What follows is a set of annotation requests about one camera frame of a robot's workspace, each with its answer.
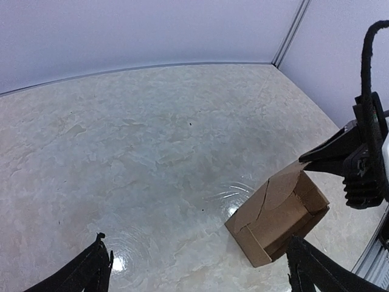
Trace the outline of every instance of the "black cable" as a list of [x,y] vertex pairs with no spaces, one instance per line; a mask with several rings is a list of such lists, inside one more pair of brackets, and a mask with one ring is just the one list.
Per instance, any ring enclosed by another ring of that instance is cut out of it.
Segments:
[[369,156],[371,158],[371,166],[374,175],[379,182],[380,194],[389,201],[389,184],[385,174],[384,159],[382,157],[382,143],[380,143],[382,136],[380,134],[379,123],[376,119],[373,100],[371,98],[371,57],[373,56],[374,36],[380,29],[385,29],[387,27],[389,27],[389,20],[378,21],[369,27],[363,41],[360,77],[362,85],[362,115],[366,123],[364,135],[366,137]]

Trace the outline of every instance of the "white wall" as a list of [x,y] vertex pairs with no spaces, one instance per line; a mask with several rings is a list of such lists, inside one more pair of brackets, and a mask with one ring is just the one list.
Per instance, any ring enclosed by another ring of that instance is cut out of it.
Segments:
[[[313,0],[280,70],[340,127],[354,119],[360,95],[363,38],[375,21],[389,19],[384,0]],[[372,90],[389,109],[389,29],[373,44]]]
[[0,93],[138,66],[270,63],[299,3],[0,1]]

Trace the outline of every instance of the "box flap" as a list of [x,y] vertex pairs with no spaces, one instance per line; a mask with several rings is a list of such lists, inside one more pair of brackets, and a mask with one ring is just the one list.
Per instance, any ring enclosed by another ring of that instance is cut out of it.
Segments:
[[269,181],[264,183],[240,208],[234,213],[236,218],[233,226],[233,231],[238,233],[243,227],[254,222],[262,209],[262,205],[266,196],[267,185]]
[[272,259],[267,255],[265,250],[258,243],[251,231],[244,227],[238,233],[233,231],[235,225],[235,216],[230,217],[225,223],[225,226],[230,231],[236,242],[243,250],[246,257],[250,260],[253,266],[266,265],[272,262]]
[[256,221],[262,208],[277,208],[293,192],[301,171],[306,164],[298,161],[289,164],[283,170],[270,177],[248,200],[235,212],[234,232]]
[[308,193],[299,195],[299,197],[311,215],[315,215],[329,204],[327,198],[317,187],[314,187]]
[[316,185],[310,177],[305,172],[301,172],[300,179],[298,180],[294,192],[298,196],[303,196],[314,188],[316,188]]
[[296,196],[289,196],[283,204],[273,210],[263,209],[257,221],[247,225],[262,248],[271,254],[280,247],[290,233],[299,230],[312,215]]
[[[302,238],[306,235],[320,222],[320,220],[327,214],[329,207],[326,206],[324,209],[319,211],[311,220],[309,220],[299,231],[295,232],[294,235],[300,236]],[[272,260],[275,261],[279,259],[287,250],[287,246],[291,238],[288,238],[282,246],[272,254]]]

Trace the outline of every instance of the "open cardboard box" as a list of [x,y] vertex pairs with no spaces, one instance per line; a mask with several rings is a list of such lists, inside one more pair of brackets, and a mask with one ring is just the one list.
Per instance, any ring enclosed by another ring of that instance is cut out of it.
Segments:
[[292,235],[305,237],[329,210],[304,166],[270,177],[225,223],[254,267],[281,257]]

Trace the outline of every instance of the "white tabletop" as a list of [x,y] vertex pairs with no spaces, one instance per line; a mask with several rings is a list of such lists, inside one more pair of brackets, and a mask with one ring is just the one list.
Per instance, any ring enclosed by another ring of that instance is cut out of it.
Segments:
[[[45,279],[104,232],[110,291],[290,291],[285,257],[252,268],[224,222],[336,131],[270,65],[115,72],[3,96],[0,290]],[[351,269],[384,207],[350,209],[341,178],[312,177],[331,209],[307,239]]]

